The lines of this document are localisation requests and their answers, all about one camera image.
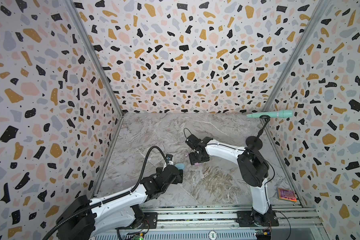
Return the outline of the blue earbud charging case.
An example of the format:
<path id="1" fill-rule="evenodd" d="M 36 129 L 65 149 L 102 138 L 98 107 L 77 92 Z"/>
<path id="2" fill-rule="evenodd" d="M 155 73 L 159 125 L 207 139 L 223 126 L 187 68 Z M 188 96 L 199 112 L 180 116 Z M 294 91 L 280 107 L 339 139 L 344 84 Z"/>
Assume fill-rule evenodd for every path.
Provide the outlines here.
<path id="1" fill-rule="evenodd" d="M 185 164 L 183 164 L 183 163 L 177 163 L 177 164 L 175 164 L 175 167 L 176 167 L 178 170 L 184 170 L 184 169 L 185 169 Z"/>

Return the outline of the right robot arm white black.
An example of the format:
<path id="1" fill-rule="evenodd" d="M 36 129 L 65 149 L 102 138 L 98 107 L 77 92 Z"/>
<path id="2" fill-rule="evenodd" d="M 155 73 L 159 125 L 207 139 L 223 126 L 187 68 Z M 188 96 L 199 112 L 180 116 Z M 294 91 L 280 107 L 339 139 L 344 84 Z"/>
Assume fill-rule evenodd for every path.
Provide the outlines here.
<path id="1" fill-rule="evenodd" d="M 251 186 L 253 214 L 265 216 L 272 212 L 267 190 L 270 166 L 255 146 L 237 147 L 210 137 L 199 139 L 193 134 L 187 137 L 185 143 L 192 149 L 189 153 L 191 165 L 208 162 L 210 157 L 236 164 L 244 182 Z"/>

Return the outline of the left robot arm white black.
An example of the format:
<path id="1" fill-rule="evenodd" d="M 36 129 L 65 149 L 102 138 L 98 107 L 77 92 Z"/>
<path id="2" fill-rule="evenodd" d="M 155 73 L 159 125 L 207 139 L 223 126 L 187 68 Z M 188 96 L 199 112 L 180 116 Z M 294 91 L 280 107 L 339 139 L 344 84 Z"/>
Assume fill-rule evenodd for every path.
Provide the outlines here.
<path id="1" fill-rule="evenodd" d="M 157 168 L 144 177 L 137 188 L 102 198 L 76 198 L 56 221 L 60 240 L 88 240 L 104 232 L 138 228 L 145 217 L 141 205 L 164 194 L 170 185 L 183 182 L 184 164 Z"/>

